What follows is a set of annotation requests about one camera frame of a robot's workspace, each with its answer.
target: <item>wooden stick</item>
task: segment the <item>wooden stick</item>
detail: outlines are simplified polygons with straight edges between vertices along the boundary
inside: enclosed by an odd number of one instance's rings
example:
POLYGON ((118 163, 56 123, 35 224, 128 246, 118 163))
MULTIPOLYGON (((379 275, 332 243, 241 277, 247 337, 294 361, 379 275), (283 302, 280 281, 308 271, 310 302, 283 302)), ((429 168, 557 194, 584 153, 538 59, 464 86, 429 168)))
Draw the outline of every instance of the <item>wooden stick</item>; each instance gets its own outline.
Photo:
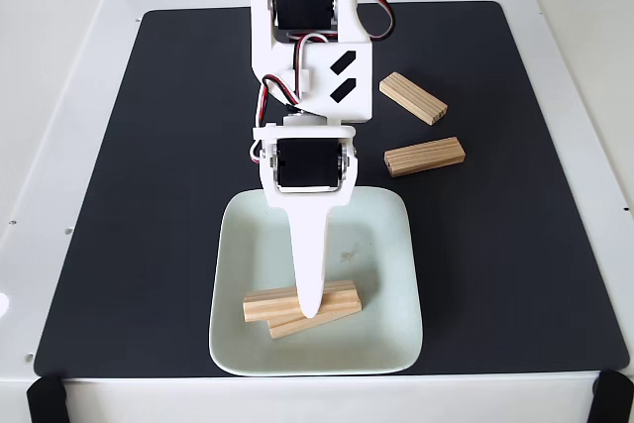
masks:
POLYGON ((392 177, 443 167, 465 160, 457 138, 442 139, 385 152, 385 165, 392 177))
POLYGON ((430 126, 447 113, 445 103, 397 72, 379 83, 378 90, 430 126))
POLYGON ((361 302, 359 301, 357 307, 354 309, 324 312, 317 314, 312 319, 308 319, 303 315, 292 319, 288 319, 287 317, 275 317, 268 320, 268 330, 270 331, 270 336, 272 338, 279 339, 280 337, 289 336, 299 331, 317 327, 360 311, 361 302))
MULTIPOLYGON (((319 313, 357 308, 361 302, 352 281, 332 281, 324 284, 319 313)), ((247 294, 243 302, 245 322, 266 321, 274 317, 303 316, 296 287, 268 289, 247 294)))

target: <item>black clamp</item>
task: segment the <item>black clamp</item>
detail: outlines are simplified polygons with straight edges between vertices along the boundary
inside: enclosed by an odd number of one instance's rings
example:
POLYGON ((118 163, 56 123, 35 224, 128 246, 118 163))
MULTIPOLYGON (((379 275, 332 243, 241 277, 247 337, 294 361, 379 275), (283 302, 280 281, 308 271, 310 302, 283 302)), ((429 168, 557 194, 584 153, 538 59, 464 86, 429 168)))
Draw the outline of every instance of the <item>black clamp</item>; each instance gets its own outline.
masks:
POLYGON ((592 386, 594 399, 587 423, 627 423, 630 421, 634 384, 622 373, 602 371, 592 386))
POLYGON ((27 390, 27 399, 33 423, 70 423, 66 390, 58 376, 37 379, 27 390))

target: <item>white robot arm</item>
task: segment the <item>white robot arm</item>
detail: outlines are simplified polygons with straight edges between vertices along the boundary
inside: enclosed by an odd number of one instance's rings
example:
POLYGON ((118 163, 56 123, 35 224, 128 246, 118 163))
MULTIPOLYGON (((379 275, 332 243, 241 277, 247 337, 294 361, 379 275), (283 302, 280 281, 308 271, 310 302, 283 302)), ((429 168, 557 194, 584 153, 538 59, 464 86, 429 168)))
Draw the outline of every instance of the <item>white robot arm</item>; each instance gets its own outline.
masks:
POLYGON ((288 216, 306 317, 321 304, 328 216, 348 204, 357 180, 355 129, 342 122, 371 118, 371 41, 393 29, 378 1, 390 28, 373 37, 357 0, 251 0, 252 66, 262 81, 251 155, 268 205, 288 216), (269 94, 291 105, 281 126, 262 124, 269 94))

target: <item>plate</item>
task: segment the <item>plate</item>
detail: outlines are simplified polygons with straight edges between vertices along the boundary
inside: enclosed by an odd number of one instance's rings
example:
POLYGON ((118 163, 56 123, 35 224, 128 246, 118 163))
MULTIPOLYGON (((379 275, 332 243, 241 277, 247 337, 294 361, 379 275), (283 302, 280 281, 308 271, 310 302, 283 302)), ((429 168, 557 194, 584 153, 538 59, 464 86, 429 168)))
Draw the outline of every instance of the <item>plate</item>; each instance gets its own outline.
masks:
POLYGON ((294 285, 290 230, 283 210, 261 190, 242 192, 227 206, 218 248, 209 350, 237 375, 388 373, 420 354, 423 326, 407 211, 389 190, 356 187, 350 203, 333 209, 326 281, 355 282, 360 313, 273 340, 266 321, 244 320, 247 292, 294 285))

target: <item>black wire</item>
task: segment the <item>black wire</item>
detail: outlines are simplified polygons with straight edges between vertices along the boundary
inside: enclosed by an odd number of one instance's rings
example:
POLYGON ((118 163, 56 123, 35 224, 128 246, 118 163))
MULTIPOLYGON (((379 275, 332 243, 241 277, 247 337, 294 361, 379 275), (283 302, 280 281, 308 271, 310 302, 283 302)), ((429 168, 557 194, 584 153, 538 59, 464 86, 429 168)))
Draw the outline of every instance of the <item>black wire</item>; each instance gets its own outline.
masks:
POLYGON ((299 40, 297 40, 295 42, 295 46, 293 47, 293 73, 294 73, 294 77, 295 77, 295 94, 297 95, 297 97, 299 97, 299 88, 298 88, 298 81, 297 81, 297 67, 299 66, 297 64, 297 56, 299 53, 299 43, 301 42, 301 37, 299 38, 299 40))
POLYGON ((387 2, 387 0, 375 0, 375 1, 387 9, 387 15, 389 16, 390 26, 384 33, 380 35, 372 35, 372 34, 369 34, 369 35, 370 35, 371 41, 382 42, 383 40, 386 40, 390 35, 392 35, 392 32, 394 31, 394 28, 396 27, 396 15, 394 15, 394 9, 392 9, 392 6, 389 5, 389 2, 387 2))
POLYGON ((265 74, 264 77, 262 78, 262 84, 266 86, 267 81, 272 81, 273 83, 275 83, 275 85, 279 88, 281 93, 284 95, 284 98, 286 98, 286 101, 288 101, 290 104, 297 104, 295 100, 293 99, 293 97, 291 96, 290 91, 286 89, 286 87, 281 83, 281 81, 277 79, 277 77, 273 76, 272 74, 265 74))

